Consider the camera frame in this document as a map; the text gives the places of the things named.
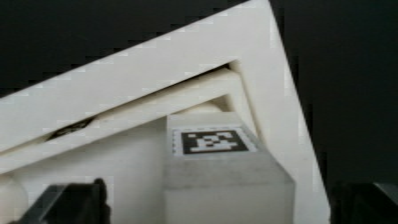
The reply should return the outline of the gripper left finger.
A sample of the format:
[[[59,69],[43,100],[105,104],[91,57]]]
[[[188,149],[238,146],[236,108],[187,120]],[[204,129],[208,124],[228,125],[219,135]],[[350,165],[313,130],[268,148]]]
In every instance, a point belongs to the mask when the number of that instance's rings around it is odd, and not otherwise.
[[[93,183],[48,186],[23,214],[23,224],[110,224],[101,178]]]

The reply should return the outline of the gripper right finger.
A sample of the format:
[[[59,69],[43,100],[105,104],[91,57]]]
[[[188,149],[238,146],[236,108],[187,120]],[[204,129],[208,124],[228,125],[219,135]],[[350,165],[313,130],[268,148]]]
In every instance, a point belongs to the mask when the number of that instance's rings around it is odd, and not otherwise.
[[[341,183],[332,193],[332,224],[398,224],[396,184]]]

